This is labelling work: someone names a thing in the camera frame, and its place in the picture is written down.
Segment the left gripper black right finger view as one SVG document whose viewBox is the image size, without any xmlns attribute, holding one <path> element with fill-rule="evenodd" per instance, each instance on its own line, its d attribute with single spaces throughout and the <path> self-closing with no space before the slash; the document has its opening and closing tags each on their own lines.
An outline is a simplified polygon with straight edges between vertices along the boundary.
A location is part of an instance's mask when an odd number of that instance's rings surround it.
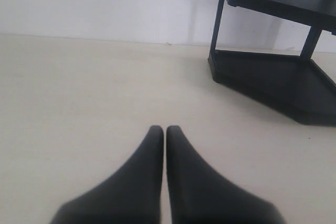
<svg viewBox="0 0 336 224">
<path fill-rule="evenodd" d="M 166 130 L 166 172 L 173 223 L 285 223 L 270 202 L 213 169 L 182 129 Z"/>
</svg>

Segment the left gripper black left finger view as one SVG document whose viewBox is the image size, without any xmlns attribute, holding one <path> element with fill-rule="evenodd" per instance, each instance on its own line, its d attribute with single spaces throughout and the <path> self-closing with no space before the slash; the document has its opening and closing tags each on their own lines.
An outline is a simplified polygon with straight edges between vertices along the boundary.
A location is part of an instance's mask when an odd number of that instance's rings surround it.
<svg viewBox="0 0 336 224">
<path fill-rule="evenodd" d="M 153 125 L 112 176 L 63 204 L 51 223 L 160 223 L 163 157 L 163 129 Z"/>
</svg>

